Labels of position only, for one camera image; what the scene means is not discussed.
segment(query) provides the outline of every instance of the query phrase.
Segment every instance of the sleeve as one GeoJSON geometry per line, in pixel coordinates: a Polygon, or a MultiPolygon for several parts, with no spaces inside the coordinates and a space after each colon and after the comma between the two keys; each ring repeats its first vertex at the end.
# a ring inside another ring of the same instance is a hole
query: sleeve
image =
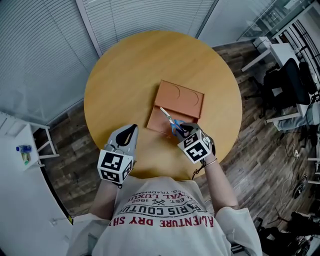
{"type": "Polygon", "coordinates": [[[109,223],[110,220],[99,218],[91,213],[75,217],[66,256],[91,255],[109,223]]]}
{"type": "Polygon", "coordinates": [[[243,246],[251,256],[263,255],[260,239],[248,208],[235,210],[224,207],[217,212],[215,219],[231,244],[243,246]]]}

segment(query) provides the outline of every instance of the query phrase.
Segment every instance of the bracelet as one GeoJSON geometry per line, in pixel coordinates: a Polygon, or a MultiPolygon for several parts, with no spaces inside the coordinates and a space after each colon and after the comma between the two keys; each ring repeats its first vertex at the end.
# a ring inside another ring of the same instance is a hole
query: bracelet
{"type": "Polygon", "coordinates": [[[218,160],[218,159],[216,158],[216,159],[215,159],[215,160],[213,160],[212,162],[210,162],[210,163],[206,164],[204,167],[207,167],[207,166],[209,166],[209,165],[211,165],[211,164],[215,163],[217,160],[218,160]]]}

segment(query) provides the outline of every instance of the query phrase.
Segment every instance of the round wooden table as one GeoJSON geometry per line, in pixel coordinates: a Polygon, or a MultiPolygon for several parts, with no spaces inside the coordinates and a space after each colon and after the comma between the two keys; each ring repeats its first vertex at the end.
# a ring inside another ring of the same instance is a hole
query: round wooden table
{"type": "Polygon", "coordinates": [[[198,124],[214,139],[218,160],[224,159],[241,125],[240,90],[230,68],[214,50],[182,33],[134,34],[104,53],[86,84],[85,120],[100,149],[112,131],[138,125],[132,176],[189,180],[200,164],[192,164],[174,139],[146,128],[161,80],[204,93],[198,124]]]}

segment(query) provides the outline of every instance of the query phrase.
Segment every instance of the white t-shirt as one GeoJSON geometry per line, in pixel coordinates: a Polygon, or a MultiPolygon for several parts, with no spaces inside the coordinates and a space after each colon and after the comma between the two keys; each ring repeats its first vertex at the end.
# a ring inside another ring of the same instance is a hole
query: white t-shirt
{"type": "Polygon", "coordinates": [[[214,218],[194,181],[128,176],[111,220],[74,218],[67,256],[229,256],[231,244],[244,249],[236,255],[262,255],[247,208],[224,207],[214,218]]]}

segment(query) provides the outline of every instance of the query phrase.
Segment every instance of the desk leg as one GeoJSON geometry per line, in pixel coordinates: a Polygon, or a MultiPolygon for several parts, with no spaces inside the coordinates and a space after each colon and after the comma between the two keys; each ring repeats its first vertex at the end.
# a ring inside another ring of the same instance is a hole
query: desk leg
{"type": "Polygon", "coordinates": [[[267,123],[272,123],[274,121],[280,121],[280,120],[285,120],[285,119],[290,119],[290,118],[297,118],[297,117],[301,117],[300,113],[281,115],[281,116],[278,116],[278,117],[267,119],[266,122],[267,123]]]}
{"type": "Polygon", "coordinates": [[[248,65],[244,66],[241,70],[242,72],[245,72],[247,69],[249,69],[250,67],[252,67],[254,64],[256,64],[257,62],[261,61],[264,57],[266,57],[268,54],[271,53],[270,49],[267,49],[266,51],[264,51],[263,53],[261,53],[258,57],[256,57],[253,61],[251,61],[248,65]]]}

